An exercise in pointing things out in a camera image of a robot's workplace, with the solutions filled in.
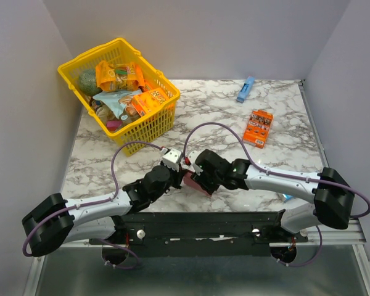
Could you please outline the pink paper box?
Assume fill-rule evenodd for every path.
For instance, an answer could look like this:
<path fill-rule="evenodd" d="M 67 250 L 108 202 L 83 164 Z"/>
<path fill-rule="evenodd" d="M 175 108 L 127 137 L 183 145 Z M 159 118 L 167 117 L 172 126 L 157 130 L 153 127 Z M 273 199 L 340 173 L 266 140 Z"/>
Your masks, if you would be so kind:
<path fill-rule="evenodd" d="M 183 183 L 201 193 L 206 195 L 207 197 L 211 197 L 212 193 L 210 192 L 208 186 L 206 183 L 203 183 L 200 179 L 198 179 L 198 175 L 191 171 L 191 170 L 185 170 L 184 176 L 183 176 Z"/>

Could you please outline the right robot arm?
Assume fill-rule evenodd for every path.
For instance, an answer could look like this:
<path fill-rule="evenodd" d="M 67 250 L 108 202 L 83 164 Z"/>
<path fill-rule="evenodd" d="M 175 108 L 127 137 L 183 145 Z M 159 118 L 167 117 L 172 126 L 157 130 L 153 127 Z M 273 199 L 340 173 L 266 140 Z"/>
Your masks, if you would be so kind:
<path fill-rule="evenodd" d="M 320 173 L 273 171 L 267 166 L 257 168 L 246 159 L 228 162 L 208 149 L 193 151 L 187 159 L 194 169 L 192 180 L 209 194 L 223 186 L 228 190 L 272 191 L 304 200 L 304 205 L 284 210 L 281 220 L 272 225 L 271 233 L 277 241 L 284 242 L 320 224 L 339 230 L 348 228 L 355 195 L 335 169 L 325 167 Z"/>

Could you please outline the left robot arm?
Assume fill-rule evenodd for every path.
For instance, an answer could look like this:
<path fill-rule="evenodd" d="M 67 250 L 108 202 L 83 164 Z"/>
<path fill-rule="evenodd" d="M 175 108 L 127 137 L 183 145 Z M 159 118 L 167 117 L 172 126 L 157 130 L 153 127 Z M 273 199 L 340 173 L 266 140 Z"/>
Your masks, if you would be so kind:
<path fill-rule="evenodd" d="M 142 179 L 123 186 L 112 194 L 93 197 L 90 201 L 66 200 L 51 194 L 22 219 L 26 239 L 22 253 L 40 257 L 57 250 L 75 228 L 94 220 L 125 216 L 148 208 L 170 189 L 181 188 L 186 171 L 159 164 Z"/>

